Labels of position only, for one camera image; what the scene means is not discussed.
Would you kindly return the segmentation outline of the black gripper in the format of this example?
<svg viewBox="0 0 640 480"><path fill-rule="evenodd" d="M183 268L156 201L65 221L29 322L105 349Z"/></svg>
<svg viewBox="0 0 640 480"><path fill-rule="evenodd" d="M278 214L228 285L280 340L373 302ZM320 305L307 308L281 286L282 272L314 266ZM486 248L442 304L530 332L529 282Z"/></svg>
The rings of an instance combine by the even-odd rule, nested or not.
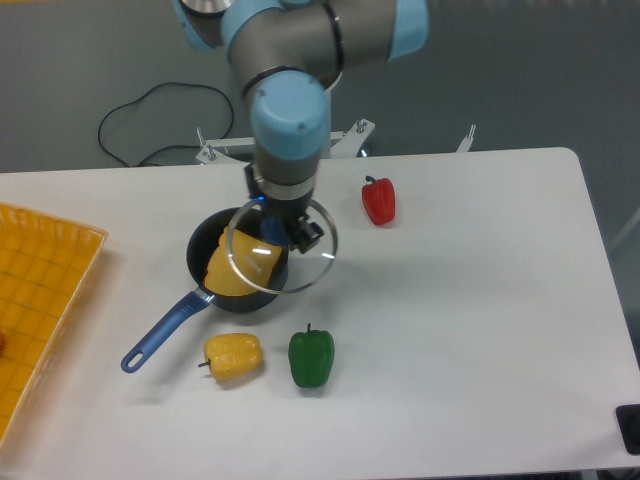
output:
<svg viewBox="0 0 640 480"><path fill-rule="evenodd" d="M244 168L249 201L244 209L287 223L289 249L307 253L323 229L306 214L316 186L314 162L253 162Z"/></svg>

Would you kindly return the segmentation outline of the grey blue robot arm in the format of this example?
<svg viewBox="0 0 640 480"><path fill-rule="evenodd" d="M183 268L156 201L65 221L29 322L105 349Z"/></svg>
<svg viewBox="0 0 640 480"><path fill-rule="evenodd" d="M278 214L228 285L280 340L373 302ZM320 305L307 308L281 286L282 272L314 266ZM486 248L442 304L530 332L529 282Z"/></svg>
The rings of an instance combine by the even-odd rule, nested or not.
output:
<svg viewBox="0 0 640 480"><path fill-rule="evenodd" d="M222 48L255 141L246 167L261 201L266 241L306 253L323 237L307 215L328 150L327 89L347 69L420 50L429 31L424 1L177 1L197 48Z"/></svg>

